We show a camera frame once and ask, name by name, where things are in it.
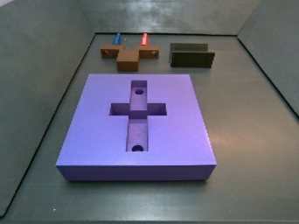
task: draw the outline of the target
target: brown cross-shaped block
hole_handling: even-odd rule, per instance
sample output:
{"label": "brown cross-shaped block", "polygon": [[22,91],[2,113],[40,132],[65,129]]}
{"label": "brown cross-shaped block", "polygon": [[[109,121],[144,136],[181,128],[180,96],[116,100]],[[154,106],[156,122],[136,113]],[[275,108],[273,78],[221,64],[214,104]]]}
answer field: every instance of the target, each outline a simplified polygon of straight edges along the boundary
{"label": "brown cross-shaped block", "polygon": [[137,45],[132,50],[122,45],[102,45],[100,54],[102,59],[116,59],[117,71],[137,71],[138,59],[158,59],[158,45]]}

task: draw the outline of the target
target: gray floor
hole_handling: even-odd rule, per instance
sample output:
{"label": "gray floor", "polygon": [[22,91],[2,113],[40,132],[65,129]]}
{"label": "gray floor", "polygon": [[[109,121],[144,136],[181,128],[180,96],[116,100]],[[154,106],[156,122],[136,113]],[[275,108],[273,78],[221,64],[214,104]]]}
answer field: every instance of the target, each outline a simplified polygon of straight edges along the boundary
{"label": "gray floor", "polygon": [[[140,35],[122,35],[133,47]],[[88,74],[116,74],[97,35],[2,221],[299,221],[299,125],[235,37],[150,35],[138,74],[190,74],[217,167],[206,182],[68,183],[56,159]],[[170,68],[169,43],[208,43],[212,69]]]}

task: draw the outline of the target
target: dark green block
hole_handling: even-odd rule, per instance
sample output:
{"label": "dark green block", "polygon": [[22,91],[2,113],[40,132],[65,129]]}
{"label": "dark green block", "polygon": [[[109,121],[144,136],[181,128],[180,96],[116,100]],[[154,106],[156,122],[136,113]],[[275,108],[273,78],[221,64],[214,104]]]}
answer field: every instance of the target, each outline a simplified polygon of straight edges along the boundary
{"label": "dark green block", "polygon": [[208,44],[170,43],[170,67],[210,68],[214,52],[208,52]]}

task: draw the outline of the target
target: cross-shaped hole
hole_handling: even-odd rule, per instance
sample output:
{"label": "cross-shaped hole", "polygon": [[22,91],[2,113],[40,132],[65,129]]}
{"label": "cross-shaped hole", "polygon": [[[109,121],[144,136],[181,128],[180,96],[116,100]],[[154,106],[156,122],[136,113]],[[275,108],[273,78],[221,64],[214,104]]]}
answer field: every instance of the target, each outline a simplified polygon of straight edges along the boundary
{"label": "cross-shaped hole", "polygon": [[146,103],[146,81],[132,80],[129,103],[110,103],[110,116],[128,116],[126,151],[148,151],[148,116],[166,116],[165,103]]}

